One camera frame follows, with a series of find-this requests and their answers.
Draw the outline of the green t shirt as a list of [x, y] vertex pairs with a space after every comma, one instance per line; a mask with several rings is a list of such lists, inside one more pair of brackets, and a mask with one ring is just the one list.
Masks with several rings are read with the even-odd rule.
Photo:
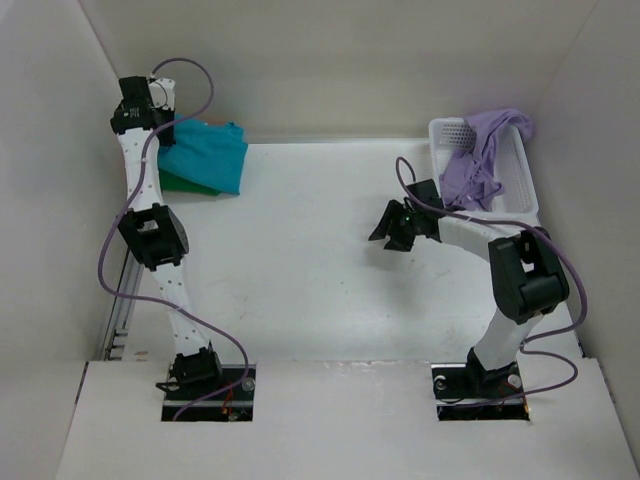
[[207, 196], [218, 196], [221, 194], [221, 192], [216, 189], [199, 185], [189, 180], [185, 180], [164, 170], [159, 171], [159, 180], [162, 191], [182, 192]]

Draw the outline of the teal t shirt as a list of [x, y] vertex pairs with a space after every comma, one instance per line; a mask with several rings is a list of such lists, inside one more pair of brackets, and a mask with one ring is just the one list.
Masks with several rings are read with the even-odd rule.
[[216, 189], [221, 194], [240, 194], [248, 144], [244, 129], [234, 123], [210, 125], [199, 119], [177, 117], [175, 144], [158, 153], [158, 168], [185, 180]]

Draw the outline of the lilac t shirt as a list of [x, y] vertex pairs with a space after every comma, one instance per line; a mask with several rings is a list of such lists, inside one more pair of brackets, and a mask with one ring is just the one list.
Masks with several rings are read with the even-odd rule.
[[495, 197], [505, 188], [495, 178], [495, 164], [500, 137], [508, 126], [514, 126], [529, 140], [534, 131], [533, 121], [525, 113], [514, 109], [486, 111], [465, 118], [476, 134], [471, 147], [458, 149], [440, 175], [441, 197], [454, 210], [490, 211]]

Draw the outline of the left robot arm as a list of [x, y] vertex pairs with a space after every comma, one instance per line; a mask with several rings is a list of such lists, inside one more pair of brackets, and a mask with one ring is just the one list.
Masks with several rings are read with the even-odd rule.
[[168, 307], [176, 356], [168, 379], [156, 387], [169, 400], [192, 401], [220, 388], [223, 374], [211, 341], [187, 317], [191, 310], [184, 278], [188, 237], [161, 191], [158, 155], [174, 146], [174, 128], [153, 131], [175, 119], [174, 82], [131, 76], [121, 78], [119, 86], [122, 100], [110, 124], [123, 150], [133, 200], [118, 230], [134, 258], [150, 271]]

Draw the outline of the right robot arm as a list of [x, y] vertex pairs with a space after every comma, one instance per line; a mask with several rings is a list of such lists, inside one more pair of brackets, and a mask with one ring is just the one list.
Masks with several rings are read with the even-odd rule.
[[387, 203], [369, 238], [383, 241], [387, 250], [409, 252], [419, 236], [485, 260], [495, 304], [465, 363], [434, 369], [436, 398], [478, 408], [521, 401], [526, 391], [509, 381], [517, 373], [516, 356], [534, 327], [570, 293], [564, 261], [547, 232], [517, 220], [469, 217], [445, 206], [435, 182], [423, 180], [407, 185], [403, 200]]

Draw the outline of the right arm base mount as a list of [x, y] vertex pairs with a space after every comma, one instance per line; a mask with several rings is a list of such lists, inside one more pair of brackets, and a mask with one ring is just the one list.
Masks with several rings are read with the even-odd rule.
[[494, 377], [480, 380], [472, 367], [463, 363], [431, 366], [436, 415], [440, 421], [528, 421], [518, 364], [513, 362]]

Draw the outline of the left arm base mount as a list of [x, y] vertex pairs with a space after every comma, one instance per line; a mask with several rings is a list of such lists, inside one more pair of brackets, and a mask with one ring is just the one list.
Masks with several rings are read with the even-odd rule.
[[213, 387], [202, 384], [190, 389], [178, 386], [175, 379], [158, 382], [156, 388], [163, 393], [161, 421], [172, 422], [174, 416], [189, 402], [219, 391], [216, 396], [189, 407], [177, 417], [177, 422], [251, 422], [254, 414], [257, 365], [250, 364], [247, 377], [243, 365], [227, 364], [222, 367], [222, 383]]

